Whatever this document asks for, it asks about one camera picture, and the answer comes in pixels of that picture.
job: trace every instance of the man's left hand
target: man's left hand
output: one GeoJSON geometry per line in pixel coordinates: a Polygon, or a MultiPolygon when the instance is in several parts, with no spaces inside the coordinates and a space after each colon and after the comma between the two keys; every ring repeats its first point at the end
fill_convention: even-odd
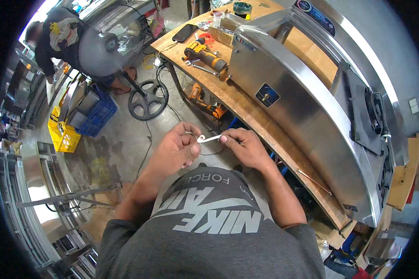
{"type": "Polygon", "coordinates": [[[202,134],[194,123],[180,122],[166,133],[143,172],[165,179],[189,167],[199,157],[201,147],[196,137],[186,132],[197,137],[202,134]]]}

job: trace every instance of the hand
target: hand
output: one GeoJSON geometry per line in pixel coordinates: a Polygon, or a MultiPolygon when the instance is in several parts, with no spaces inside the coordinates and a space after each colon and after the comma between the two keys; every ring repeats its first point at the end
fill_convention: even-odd
{"type": "Polygon", "coordinates": [[[201,148],[196,137],[185,133],[186,131],[197,137],[202,134],[195,124],[180,122],[166,133],[145,170],[153,176],[165,179],[180,169],[189,167],[199,157],[201,148]]]}
{"type": "Polygon", "coordinates": [[[230,148],[242,164],[261,172],[266,170],[272,159],[254,131],[244,128],[228,129],[222,132],[220,142],[230,148]]]}

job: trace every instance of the cordless drill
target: cordless drill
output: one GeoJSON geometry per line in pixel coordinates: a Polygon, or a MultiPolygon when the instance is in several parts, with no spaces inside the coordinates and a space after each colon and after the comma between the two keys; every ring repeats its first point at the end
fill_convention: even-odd
{"type": "Polygon", "coordinates": [[[206,65],[212,67],[218,73],[226,68],[226,61],[217,57],[205,45],[205,38],[198,38],[194,42],[190,43],[184,50],[185,57],[183,60],[195,60],[200,59],[206,65]]]}

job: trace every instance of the wrench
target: wrench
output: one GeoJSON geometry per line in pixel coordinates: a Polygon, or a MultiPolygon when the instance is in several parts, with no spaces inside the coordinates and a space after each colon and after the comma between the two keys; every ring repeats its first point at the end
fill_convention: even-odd
{"type": "Polygon", "coordinates": [[[212,141],[212,140],[218,139],[218,138],[220,138],[220,137],[222,137],[222,135],[218,135],[218,136],[215,136],[215,137],[210,137],[210,138],[208,138],[208,139],[205,139],[205,136],[204,136],[204,135],[201,135],[201,136],[197,139],[197,142],[198,142],[198,143],[202,143],[202,142],[209,142],[209,141],[212,141]]]}
{"type": "Polygon", "coordinates": [[[219,77],[219,76],[220,76],[220,74],[218,74],[218,73],[216,73],[216,72],[213,72],[213,71],[211,71],[211,70],[208,70],[208,69],[206,69],[206,68],[204,68],[204,67],[197,66],[196,64],[191,64],[191,66],[193,66],[194,68],[200,69],[200,70],[204,70],[205,72],[208,72],[208,73],[210,73],[210,74],[213,74],[213,75],[215,75],[215,76],[217,76],[217,77],[219,77]]]}

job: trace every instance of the man's right hand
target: man's right hand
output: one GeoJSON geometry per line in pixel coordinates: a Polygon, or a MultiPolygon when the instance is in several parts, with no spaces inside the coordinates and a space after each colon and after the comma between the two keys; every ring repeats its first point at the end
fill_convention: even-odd
{"type": "Polygon", "coordinates": [[[222,135],[220,142],[230,148],[243,165],[261,172],[274,165],[254,131],[244,128],[228,129],[222,135]]]}

